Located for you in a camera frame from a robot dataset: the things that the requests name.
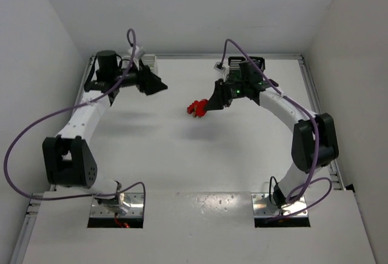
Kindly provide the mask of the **red round lego piece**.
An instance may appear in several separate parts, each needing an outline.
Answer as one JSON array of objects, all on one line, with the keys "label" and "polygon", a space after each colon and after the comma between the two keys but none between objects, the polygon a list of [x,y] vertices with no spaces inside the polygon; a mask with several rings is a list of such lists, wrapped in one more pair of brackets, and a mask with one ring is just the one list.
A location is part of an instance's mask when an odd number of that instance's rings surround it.
[{"label": "red round lego piece", "polygon": [[203,117],[207,112],[205,110],[207,103],[208,103],[207,99],[195,101],[193,116],[194,117]]}]

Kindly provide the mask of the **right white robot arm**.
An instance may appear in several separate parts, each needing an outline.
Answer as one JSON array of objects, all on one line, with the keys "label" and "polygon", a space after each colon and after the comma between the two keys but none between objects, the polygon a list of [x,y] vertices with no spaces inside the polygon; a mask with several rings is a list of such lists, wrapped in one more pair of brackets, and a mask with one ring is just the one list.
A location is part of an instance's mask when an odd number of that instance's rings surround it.
[{"label": "right white robot arm", "polygon": [[280,208],[299,199],[315,173],[338,158],[339,149],[333,117],[305,109],[285,95],[278,83],[265,78],[264,70],[262,57],[229,58],[227,73],[215,81],[212,96],[200,101],[196,114],[223,110],[234,100],[248,98],[286,125],[292,132],[292,165],[270,195],[273,205]]}]

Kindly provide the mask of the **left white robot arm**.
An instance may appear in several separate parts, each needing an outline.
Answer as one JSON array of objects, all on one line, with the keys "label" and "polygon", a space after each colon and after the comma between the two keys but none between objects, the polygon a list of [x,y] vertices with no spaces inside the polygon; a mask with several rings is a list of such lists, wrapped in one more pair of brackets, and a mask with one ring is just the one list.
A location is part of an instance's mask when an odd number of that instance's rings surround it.
[{"label": "left white robot arm", "polygon": [[155,74],[155,66],[143,62],[143,56],[143,49],[136,49],[132,60],[113,50],[96,54],[81,92],[82,106],[55,137],[47,137],[42,143],[50,184],[80,188],[105,205],[117,205],[122,200],[120,182],[106,178],[99,171],[89,143],[103,114],[123,87],[135,86],[146,95],[168,88]]}]

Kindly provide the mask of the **red lego brick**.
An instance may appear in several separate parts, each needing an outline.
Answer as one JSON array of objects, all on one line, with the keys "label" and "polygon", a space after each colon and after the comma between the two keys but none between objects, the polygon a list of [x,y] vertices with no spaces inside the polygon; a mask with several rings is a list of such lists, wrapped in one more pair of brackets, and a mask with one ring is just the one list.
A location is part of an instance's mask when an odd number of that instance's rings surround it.
[{"label": "red lego brick", "polygon": [[192,104],[190,104],[187,107],[187,113],[190,114],[190,115],[196,115],[197,105],[198,105],[198,101],[194,101]]}]

